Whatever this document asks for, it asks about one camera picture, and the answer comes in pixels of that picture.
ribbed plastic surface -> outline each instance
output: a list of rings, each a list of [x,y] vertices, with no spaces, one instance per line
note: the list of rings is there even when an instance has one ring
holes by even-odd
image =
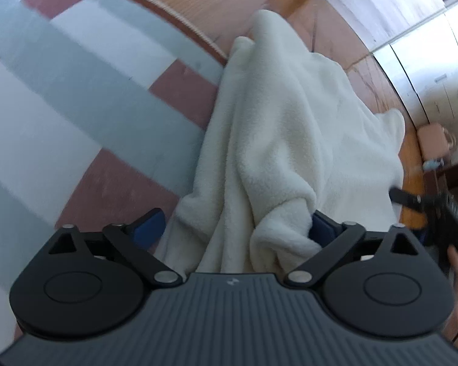
[[[384,342],[330,319],[314,295],[271,274],[192,274],[152,293],[115,331],[81,342],[25,336],[0,356],[8,366],[458,365],[440,336]]]

wooden floor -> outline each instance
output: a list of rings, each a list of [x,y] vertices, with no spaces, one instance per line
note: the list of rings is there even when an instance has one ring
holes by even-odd
[[[251,17],[258,9],[281,14],[297,31],[309,50],[340,63],[354,91],[374,113],[395,107],[406,120],[406,137],[400,157],[404,166],[404,189],[423,193],[421,156],[416,131],[403,104],[375,58],[326,0],[161,0],[177,10],[224,52],[233,40],[248,33]],[[418,213],[404,210],[402,222],[410,227],[424,225]]]

fleece blanket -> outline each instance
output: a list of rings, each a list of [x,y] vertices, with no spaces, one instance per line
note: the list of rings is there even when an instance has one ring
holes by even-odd
[[[402,185],[401,113],[373,115],[276,13],[258,12],[252,34],[233,45],[193,192],[155,254],[183,275],[294,269],[320,251],[308,239],[316,209],[376,231],[398,219],[388,189]]]

